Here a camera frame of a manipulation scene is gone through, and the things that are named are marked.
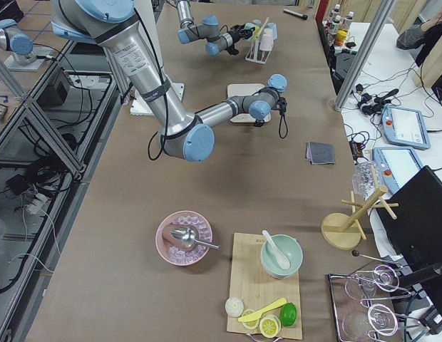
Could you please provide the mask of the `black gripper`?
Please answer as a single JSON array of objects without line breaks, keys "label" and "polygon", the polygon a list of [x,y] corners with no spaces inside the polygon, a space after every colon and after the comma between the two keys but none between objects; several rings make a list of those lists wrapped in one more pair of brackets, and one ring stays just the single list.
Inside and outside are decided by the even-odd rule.
[{"label": "black gripper", "polygon": [[[278,110],[280,115],[285,115],[286,114],[286,110],[287,110],[286,99],[284,97],[279,97],[279,99],[275,103],[274,109]],[[260,128],[263,125],[264,125],[264,121],[263,120],[256,120],[255,123],[254,123],[254,126],[257,127],[257,128]]]},{"label": "black gripper", "polygon": [[244,24],[243,25],[234,25],[227,32],[229,39],[227,45],[227,52],[231,56],[236,56],[239,51],[235,48],[235,43],[237,43],[240,39],[245,38],[247,32],[245,31]]}]

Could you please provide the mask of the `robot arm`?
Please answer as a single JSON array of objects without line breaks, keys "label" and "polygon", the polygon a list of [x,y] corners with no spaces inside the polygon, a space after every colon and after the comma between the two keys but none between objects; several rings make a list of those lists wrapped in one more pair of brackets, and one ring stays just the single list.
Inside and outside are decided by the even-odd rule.
[{"label": "robot arm", "polygon": [[280,74],[272,75],[267,86],[252,95],[233,96],[197,113],[187,110],[158,59],[158,42],[150,38],[155,20],[144,22],[133,1],[52,1],[51,5],[57,36],[101,46],[113,55],[162,125],[159,145],[169,156],[206,160],[215,146],[212,127],[239,114],[250,114],[257,124],[273,110],[285,116],[282,94],[287,79]]},{"label": "robot arm", "polygon": [[232,26],[226,33],[221,33],[216,15],[211,14],[196,24],[193,20],[189,1],[174,1],[180,20],[178,38],[181,44],[206,40],[205,51],[210,56],[226,51],[237,55],[235,44],[241,39],[253,37],[254,29],[246,24]]}]

